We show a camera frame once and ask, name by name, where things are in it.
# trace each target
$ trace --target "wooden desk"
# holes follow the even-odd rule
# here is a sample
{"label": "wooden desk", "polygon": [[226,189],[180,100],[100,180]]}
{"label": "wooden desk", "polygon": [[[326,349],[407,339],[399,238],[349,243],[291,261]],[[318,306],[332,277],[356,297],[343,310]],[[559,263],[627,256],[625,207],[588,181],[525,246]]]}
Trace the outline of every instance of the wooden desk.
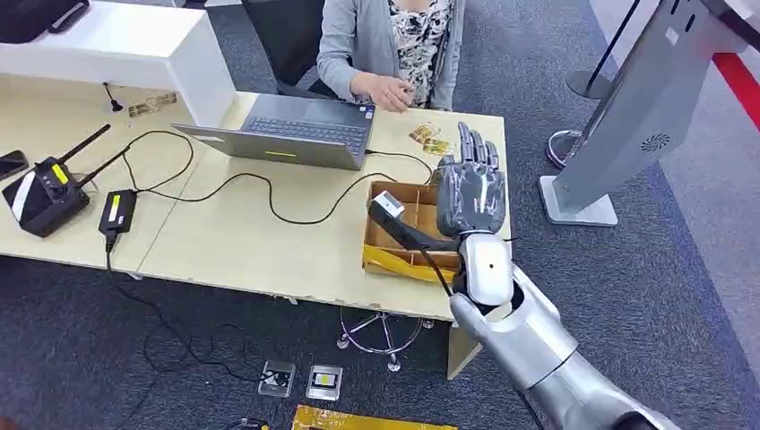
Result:
{"label": "wooden desk", "polygon": [[[244,94],[225,119],[239,128],[254,94]],[[501,150],[505,168],[504,122],[492,116],[412,110],[398,115],[377,112],[369,149],[405,152],[435,166],[408,137],[425,122],[440,126],[445,138],[458,141],[457,121],[464,120]],[[275,210],[297,220],[320,219],[358,177],[383,172],[402,182],[424,182],[427,170],[413,159],[367,156],[361,172],[232,159],[207,151],[182,196],[202,197],[230,176],[252,172],[266,176],[274,188]],[[276,219],[269,210],[267,185],[239,178],[211,199],[178,203],[140,266],[139,272],[170,280],[275,296],[347,305],[397,314],[452,321],[448,299],[437,284],[369,274],[361,267],[367,220],[367,194],[372,179],[355,186],[324,223],[296,226]],[[509,219],[500,232],[509,237]]]}
{"label": "wooden desk", "polygon": [[[145,100],[155,92],[112,89],[122,104]],[[113,113],[103,87],[98,84],[50,81],[0,75],[0,155],[22,150],[30,163],[45,157],[59,157],[104,124],[111,130],[67,163],[71,172],[88,173],[123,149],[134,137],[148,130],[171,130],[171,121],[190,121],[181,103],[159,113],[129,118],[126,108]],[[203,155],[205,148],[196,148]],[[134,166],[138,185],[151,185],[183,167],[187,145],[180,138],[157,135],[136,143],[128,158]],[[192,169],[166,186],[180,193]],[[0,182],[7,186],[18,176]],[[100,214],[109,191],[132,187],[123,161],[117,161],[96,179],[99,193],[84,213],[53,235],[40,239],[22,231],[11,211],[0,208],[0,254],[89,267],[105,267],[104,239],[98,231]],[[85,190],[94,191],[91,186]],[[140,197],[132,231],[119,239],[114,268],[137,272],[153,240],[159,234],[174,202],[157,196]]]}
{"label": "wooden desk", "polygon": [[[61,155],[111,123],[111,131],[68,163],[72,172],[89,172],[140,133],[172,130],[171,122],[190,121],[181,103],[137,119],[129,119],[125,111],[113,114],[102,91],[99,85],[0,76],[0,128],[4,130],[0,152],[22,149],[32,162]],[[114,89],[114,93],[124,104],[150,95],[142,90]],[[222,126],[240,127],[255,97],[239,92]],[[458,121],[466,121],[496,144],[506,171],[504,121],[499,117],[423,110],[403,115],[378,112],[369,148],[414,154],[434,167],[439,157],[423,152],[408,133],[431,122],[441,127],[446,140],[457,142]],[[367,156],[362,172],[350,172],[231,159],[199,142],[193,145],[193,166],[163,186],[162,192],[200,197],[236,173],[253,172],[272,180],[274,207],[289,219],[322,218],[350,183],[370,172],[403,182],[421,183],[428,177],[417,161],[401,157]],[[136,143],[128,157],[138,185],[155,184],[177,172],[186,162],[186,151],[184,141],[167,135]],[[105,194],[132,186],[119,164],[96,179],[100,192],[91,206],[46,239],[21,231],[11,212],[0,210],[0,254],[103,268],[104,239],[97,226]],[[205,202],[174,202],[143,194],[132,231],[120,238],[114,252],[114,267],[167,280],[451,321],[448,300],[439,285],[369,274],[361,268],[371,181],[355,186],[335,213],[315,226],[294,226],[274,218],[266,184],[250,177],[238,179]],[[499,232],[504,238],[510,237],[508,213]],[[453,329],[449,378],[478,351],[476,342]]]}

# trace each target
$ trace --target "yellow label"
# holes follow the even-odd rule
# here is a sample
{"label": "yellow label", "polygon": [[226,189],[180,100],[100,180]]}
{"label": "yellow label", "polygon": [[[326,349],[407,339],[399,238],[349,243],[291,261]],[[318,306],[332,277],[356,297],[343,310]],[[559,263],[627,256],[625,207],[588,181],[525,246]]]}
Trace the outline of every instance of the yellow label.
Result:
{"label": "yellow label", "polygon": [[281,157],[297,157],[296,154],[288,154],[287,152],[274,152],[273,150],[265,150],[264,153],[269,155],[279,155]]}
{"label": "yellow label", "polygon": [[111,212],[108,214],[108,222],[113,222],[117,219],[118,204],[121,201],[121,194],[114,196],[114,201],[111,203]]}
{"label": "yellow label", "polygon": [[53,173],[56,174],[56,177],[59,181],[61,181],[61,185],[66,185],[69,182],[69,178],[66,177],[66,174],[64,173],[64,170],[58,166],[57,164],[53,165]]}

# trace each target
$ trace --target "speaker grille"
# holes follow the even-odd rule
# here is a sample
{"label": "speaker grille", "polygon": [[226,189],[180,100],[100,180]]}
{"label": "speaker grille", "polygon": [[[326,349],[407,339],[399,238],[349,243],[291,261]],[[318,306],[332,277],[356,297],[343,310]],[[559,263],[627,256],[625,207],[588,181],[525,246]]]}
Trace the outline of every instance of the speaker grille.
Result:
{"label": "speaker grille", "polygon": [[647,138],[641,144],[641,149],[644,152],[659,151],[670,144],[670,136],[665,133],[656,133]]}

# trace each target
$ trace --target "laptop touchpad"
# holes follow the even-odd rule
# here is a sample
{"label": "laptop touchpad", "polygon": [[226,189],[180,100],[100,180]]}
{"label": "laptop touchpad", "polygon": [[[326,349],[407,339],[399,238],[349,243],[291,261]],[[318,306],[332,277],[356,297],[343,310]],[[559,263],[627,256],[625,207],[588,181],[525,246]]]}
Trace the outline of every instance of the laptop touchpad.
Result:
{"label": "laptop touchpad", "polygon": [[309,123],[350,124],[355,116],[351,107],[341,103],[309,103],[304,121]]}

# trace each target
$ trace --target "walkie-talkie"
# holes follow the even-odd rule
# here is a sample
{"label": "walkie-talkie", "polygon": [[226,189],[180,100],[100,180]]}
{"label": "walkie-talkie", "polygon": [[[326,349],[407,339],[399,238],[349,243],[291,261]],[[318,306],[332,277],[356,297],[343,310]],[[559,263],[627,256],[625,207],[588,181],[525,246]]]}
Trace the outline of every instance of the walkie-talkie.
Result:
{"label": "walkie-talkie", "polygon": [[36,163],[34,168],[3,190],[3,197],[22,230],[34,236],[47,237],[90,204],[90,196],[82,187],[127,152],[129,147],[79,181],[69,173],[65,163],[109,128],[111,125],[103,125],[59,159],[48,157]]}

